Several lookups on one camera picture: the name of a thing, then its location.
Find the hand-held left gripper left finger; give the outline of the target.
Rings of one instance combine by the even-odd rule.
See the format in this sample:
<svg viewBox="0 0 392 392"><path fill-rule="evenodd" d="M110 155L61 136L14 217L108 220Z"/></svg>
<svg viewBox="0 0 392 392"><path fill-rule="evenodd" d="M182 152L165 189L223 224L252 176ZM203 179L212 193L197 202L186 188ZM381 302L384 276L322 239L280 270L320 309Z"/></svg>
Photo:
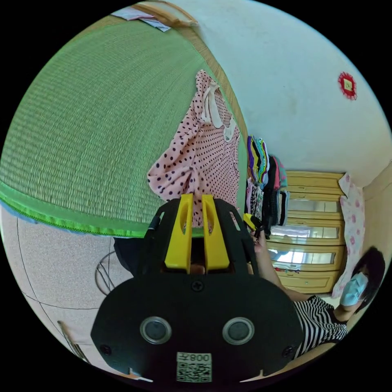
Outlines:
<svg viewBox="0 0 392 392"><path fill-rule="evenodd" d="M183 194L178 200L174 225L165 257L170 270L190 273L192 247L193 196Z"/></svg>

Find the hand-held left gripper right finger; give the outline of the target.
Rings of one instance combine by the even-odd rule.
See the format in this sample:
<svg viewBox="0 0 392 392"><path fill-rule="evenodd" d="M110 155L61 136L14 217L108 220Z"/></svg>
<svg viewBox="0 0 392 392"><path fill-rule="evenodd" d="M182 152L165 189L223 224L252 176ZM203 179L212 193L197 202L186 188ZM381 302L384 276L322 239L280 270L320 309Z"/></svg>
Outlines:
<svg viewBox="0 0 392 392"><path fill-rule="evenodd" d="M206 273L228 268L228 255L212 195L202 196L203 235Z"/></svg>

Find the person's right hand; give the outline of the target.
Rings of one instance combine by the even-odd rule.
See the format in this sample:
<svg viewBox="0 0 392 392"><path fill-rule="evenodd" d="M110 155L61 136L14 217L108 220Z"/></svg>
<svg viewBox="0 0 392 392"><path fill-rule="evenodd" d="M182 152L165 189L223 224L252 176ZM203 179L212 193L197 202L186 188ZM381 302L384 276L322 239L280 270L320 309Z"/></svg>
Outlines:
<svg viewBox="0 0 392 392"><path fill-rule="evenodd" d="M252 240L254 242L254 251L257 255L261 255L268 251L265 233L263 230L252 231Z"/></svg>

